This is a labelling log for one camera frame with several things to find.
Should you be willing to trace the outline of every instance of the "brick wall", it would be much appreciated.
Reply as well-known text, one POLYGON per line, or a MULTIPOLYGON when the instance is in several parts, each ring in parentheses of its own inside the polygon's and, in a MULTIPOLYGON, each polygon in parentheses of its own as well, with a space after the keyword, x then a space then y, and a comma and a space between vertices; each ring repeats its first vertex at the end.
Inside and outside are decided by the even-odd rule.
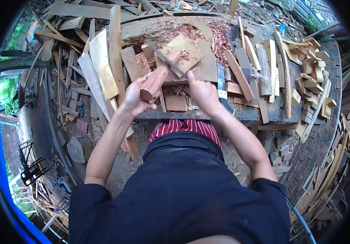
POLYGON ((342 97, 342 68, 340 66, 339 47, 336 41, 320 43, 319 50, 326 51, 330 60, 326 62, 329 72, 331 89, 329 97, 336 101, 337 106, 332 109, 331 119, 326 124, 314 125, 307 141, 298 142, 293 150, 293 158, 289 162, 290 170, 280 178, 280 183, 287 187, 287 197, 295 205, 304 194, 304 183, 313 169, 321 167, 327 160, 329 150, 334 140, 340 114, 340 100, 342 97))

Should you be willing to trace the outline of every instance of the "wooden workbench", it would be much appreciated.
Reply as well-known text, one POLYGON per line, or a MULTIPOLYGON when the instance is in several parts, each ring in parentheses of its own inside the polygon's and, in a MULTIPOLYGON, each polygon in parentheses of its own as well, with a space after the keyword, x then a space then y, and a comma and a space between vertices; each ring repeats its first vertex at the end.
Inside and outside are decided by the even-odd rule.
MULTIPOLYGON (((206 29, 206 25, 201 25, 199 22, 194 23, 193 19, 196 18, 199 22, 211 22, 213 20, 223 21, 226 20, 224 17, 206 17, 206 16, 178 16, 178 17, 155 17, 146 20, 140 20, 138 22, 129 22, 121 25, 121 35, 125 43, 133 43, 133 38, 138 36, 144 36, 150 38, 155 36, 155 33, 165 29, 165 22, 172 21, 175 19, 176 22, 180 23, 191 23, 193 26, 199 28, 203 33, 206 29)), ((255 31, 256 35, 252 38, 253 44, 263 44, 263 40, 273 39, 273 31, 260 26, 250 25, 255 31)), ((208 34, 209 31, 205 32, 204 35, 208 41, 211 41, 211 36, 208 34)), ((301 69, 300 66, 289 62, 290 80, 292 88, 295 88, 295 79, 300 77, 301 69)), ((280 96, 275 97, 274 103, 266 102, 267 114, 269 121, 272 122, 290 122, 297 123, 302 113, 302 107, 304 100, 296 108, 291 109, 292 117, 290 119, 285 118, 285 110, 280 107, 282 99, 284 99, 284 89, 280 89, 280 96)), ((249 106, 243 106, 242 110, 239 110, 238 105, 230 104, 235 109, 235 117, 239 120, 249 121, 261 121, 261 114, 259 109, 254 109, 249 106)), ((209 120, 210 117, 205 114, 202 110, 191 110, 187 112, 167 112, 163 113, 162 108, 159 106, 157 110, 146 111, 138 117, 139 119, 195 119, 195 120, 209 120)), ((323 124, 325 120, 317 119, 315 124, 323 124)))

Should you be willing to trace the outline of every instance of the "black shirt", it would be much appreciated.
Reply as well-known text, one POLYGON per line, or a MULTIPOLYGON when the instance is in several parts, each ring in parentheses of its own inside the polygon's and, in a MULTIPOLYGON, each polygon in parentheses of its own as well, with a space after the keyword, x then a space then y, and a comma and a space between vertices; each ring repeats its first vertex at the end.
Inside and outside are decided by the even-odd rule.
POLYGON ((77 186, 70 241, 187 243, 228 235, 243 244, 288 243, 284 192, 282 184, 262 178, 242 187, 219 158, 175 151, 141 165, 114 200, 103 186, 77 186))

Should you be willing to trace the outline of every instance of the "wooden plank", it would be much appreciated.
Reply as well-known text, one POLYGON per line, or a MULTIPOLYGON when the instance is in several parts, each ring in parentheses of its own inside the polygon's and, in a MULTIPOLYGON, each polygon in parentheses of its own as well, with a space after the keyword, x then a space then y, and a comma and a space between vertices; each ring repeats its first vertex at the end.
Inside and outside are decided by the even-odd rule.
POLYGON ((241 39, 241 47, 246 48, 245 40, 244 40, 244 30, 243 30, 243 24, 241 23, 241 18, 239 16, 238 18, 239 22, 239 34, 241 39))
POLYGON ((290 119, 292 117, 292 101, 291 101, 291 90, 292 86, 290 83, 289 65, 287 63, 287 56, 285 48, 283 46, 281 34, 278 31, 274 32, 275 42, 278 46, 279 52, 282 56, 282 62, 284 65, 284 78, 285 78, 285 118, 290 119))
MULTIPOLYGON (((43 20, 43 22, 52 30, 52 31, 54 31, 58 36, 60 36, 60 37, 62 37, 62 38, 65 38, 48 20, 43 20)), ((73 50, 75 50, 77 53, 79 53, 79 54, 81 54, 81 52, 76 48, 76 47, 74 47, 73 46, 73 44, 72 43, 69 43, 70 41, 72 41, 72 42, 75 42, 75 41, 73 41, 73 40, 71 40, 71 39, 68 39, 68 38, 65 38, 65 40, 63 41, 63 42, 66 42, 66 43, 68 43, 69 44, 69 46, 73 49, 73 50)))
POLYGON ((81 29, 75 29, 76 34, 83 40, 83 42, 88 41, 88 37, 81 29))
POLYGON ((117 96, 117 104, 120 106, 125 99, 125 83, 122 71, 121 59, 121 7, 116 5, 110 10, 109 25, 109 60, 110 68, 113 71, 115 82, 117 84, 119 95, 117 96))
POLYGON ((68 39, 68 38, 65 38, 63 36, 59 36, 57 34, 54 34, 54 33, 50 33, 50 32, 47 32, 47 31, 34 31, 35 34, 37 35, 40 35, 40 36, 46 36, 46 37, 50 37, 50 38, 53 38, 53 39, 56 39, 56 40, 59 40, 59 41, 63 41, 65 43, 68 43, 70 45, 73 45, 73 46, 77 46, 77 47, 80 47, 80 48, 83 48, 84 46, 78 42, 75 42, 71 39, 68 39))
POLYGON ((275 85, 275 77, 276 77, 276 51, 275 51, 275 41, 271 39, 267 39, 263 41, 264 49, 267 52, 267 58, 269 61, 270 67, 270 80, 271 80, 271 89, 273 91, 273 95, 270 96, 269 101, 273 103, 275 101, 275 96, 279 96, 279 86, 278 90, 276 90, 275 85))
POLYGON ((248 58, 250 59, 253 67, 257 71, 262 70, 262 68, 260 67, 258 58, 256 56, 255 50, 253 49, 252 43, 250 41, 250 38, 248 36, 244 36, 244 41, 245 41, 245 46, 246 46, 246 51, 247 51, 247 54, 248 54, 248 58))
POLYGON ((269 68, 269 63, 267 60, 267 52, 263 48, 256 48, 256 54, 260 60, 261 72, 260 74, 267 77, 267 80, 259 78, 260 95, 271 96, 273 95, 273 88, 271 86, 271 73, 269 68))
POLYGON ((107 29, 104 29, 90 41, 90 56, 95 71, 99 75, 105 98, 112 99, 120 92, 109 65, 108 54, 107 29))
MULTIPOLYGON (((183 34, 179 34, 177 37, 172 39, 166 46, 161 49, 161 52, 169 56, 176 51, 185 51, 189 52, 189 60, 179 60, 176 65, 178 68, 186 73, 191 69, 196 63, 198 63, 203 57, 204 54, 197 48, 197 46, 190 41, 190 39, 183 34)), ((178 77, 181 77, 182 74, 173 70, 178 77)))
POLYGON ((199 61, 201 80, 217 83, 216 56, 211 51, 211 42, 198 39, 197 47, 204 54, 204 58, 199 61))
POLYGON ((230 0, 230 3, 229 3, 229 16, 234 16, 235 15, 238 2, 239 1, 237 1, 237 0, 230 0))
POLYGON ((122 61, 125 64, 125 67, 129 73, 130 79, 132 82, 142 77, 140 68, 136 61, 136 53, 132 46, 124 48, 121 50, 122 61))
POLYGON ((59 30, 81 29, 85 19, 86 17, 82 16, 66 20, 60 25, 59 30))
POLYGON ((241 90, 243 91, 244 97, 247 101, 253 100, 255 98, 250 85, 248 84, 243 71, 241 70, 239 64, 237 63, 235 57, 232 55, 232 52, 229 49, 224 51, 226 61, 228 62, 232 72, 235 74, 237 82, 239 83, 241 90))
POLYGON ((166 108, 169 111, 187 111, 187 102, 183 96, 166 96, 166 108))
POLYGON ((279 87, 285 88, 284 64, 282 63, 282 57, 280 54, 276 55, 276 63, 278 65, 279 87))
MULTIPOLYGON (((60 16, 74 16, 86 18, 98 18, 103 20, 110 20, 109 9, 103 7, 83 6, 70 3, 58 3, 52 7, 49 14, 60 16)), ((133 14, 120 13, 122 21, 128 21, 136 18, 133 14)))
POLYGON ((269 124, 259 126, 259 130, 289 130, 294 129, 297 123, 287 123, 287 124, 269 124))

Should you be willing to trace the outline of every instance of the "red and white striped shorts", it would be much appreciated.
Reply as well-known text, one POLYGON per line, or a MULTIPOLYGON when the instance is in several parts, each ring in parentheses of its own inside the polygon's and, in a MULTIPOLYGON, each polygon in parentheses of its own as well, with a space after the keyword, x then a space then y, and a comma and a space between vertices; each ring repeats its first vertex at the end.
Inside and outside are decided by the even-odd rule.
POLYGON ((221 142, 218 139, 217 132, 213 125, 209 122, 197 121, 197 120, 170 120, 169 123, 160 122, 154 128, 149 143, 155 138, 178 131, 192 131, 206 135, 212 139, 217 145, 221 147, 221 142))

